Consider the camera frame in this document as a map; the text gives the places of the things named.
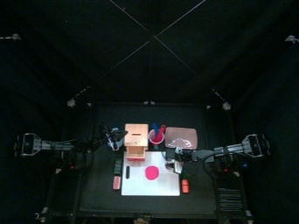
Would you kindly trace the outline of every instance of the small red object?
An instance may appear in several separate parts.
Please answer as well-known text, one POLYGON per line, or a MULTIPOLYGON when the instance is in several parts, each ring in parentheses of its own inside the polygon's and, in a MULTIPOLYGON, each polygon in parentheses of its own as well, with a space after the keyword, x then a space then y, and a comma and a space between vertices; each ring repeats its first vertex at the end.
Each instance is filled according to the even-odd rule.
POLYGON ((183 193, 189 192, 189 181, 185 178, 181 180, 181 192, 183 193))
POLYGON ((115 180, 113 180, 113 190, 119 190, 120 189, 120 177, 115 176, 115 180))

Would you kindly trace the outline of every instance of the blue object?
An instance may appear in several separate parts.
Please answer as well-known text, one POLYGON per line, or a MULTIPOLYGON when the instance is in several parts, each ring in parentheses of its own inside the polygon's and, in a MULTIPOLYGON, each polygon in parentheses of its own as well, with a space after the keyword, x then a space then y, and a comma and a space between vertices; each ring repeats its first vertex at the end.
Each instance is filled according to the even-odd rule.
POLYGON ((157 124, 155 122, 152 124, 152 127, 153 127, 155 136, 157 136, 157 134, 159 134, 159 127, 157 127, 157 124))

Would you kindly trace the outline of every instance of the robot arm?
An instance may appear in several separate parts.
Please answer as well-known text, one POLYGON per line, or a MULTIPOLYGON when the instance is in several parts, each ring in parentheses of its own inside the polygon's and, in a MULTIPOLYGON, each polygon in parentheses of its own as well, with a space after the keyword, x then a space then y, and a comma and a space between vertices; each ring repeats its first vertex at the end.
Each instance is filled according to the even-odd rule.
POLYGON ((43 140, 36 134, 25 133, 17 137, 13 145, 16 156, 32 157, 40 151, 72 151, 81 153, 93 152, 103 144, 109 143, 112 150, 117 148, 116 142, 125 136, 127 131, 111 130, 107 126, 99 127, 97 136, 89 141, 72 139, 64 142, 43 140))

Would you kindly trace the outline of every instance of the wooden drawer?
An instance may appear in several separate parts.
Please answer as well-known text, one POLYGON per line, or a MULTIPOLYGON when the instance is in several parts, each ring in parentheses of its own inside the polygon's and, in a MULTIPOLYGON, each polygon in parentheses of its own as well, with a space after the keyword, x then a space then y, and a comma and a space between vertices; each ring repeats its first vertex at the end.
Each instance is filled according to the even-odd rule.
POLYGON ((128 161, 145 161, 145 147, 144 146, 127 146, 125 159, 128 161))

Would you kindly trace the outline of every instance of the black wall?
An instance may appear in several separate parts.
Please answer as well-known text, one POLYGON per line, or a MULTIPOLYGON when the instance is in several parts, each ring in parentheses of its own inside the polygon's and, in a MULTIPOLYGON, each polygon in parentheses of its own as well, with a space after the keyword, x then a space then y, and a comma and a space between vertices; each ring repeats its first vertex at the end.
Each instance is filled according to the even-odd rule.
POLYGON ((252 161, 247 199, 259 223, 297 223, 299 45, 289 45, 233 109, 237 139, 265 134, 271 157, 252 161))

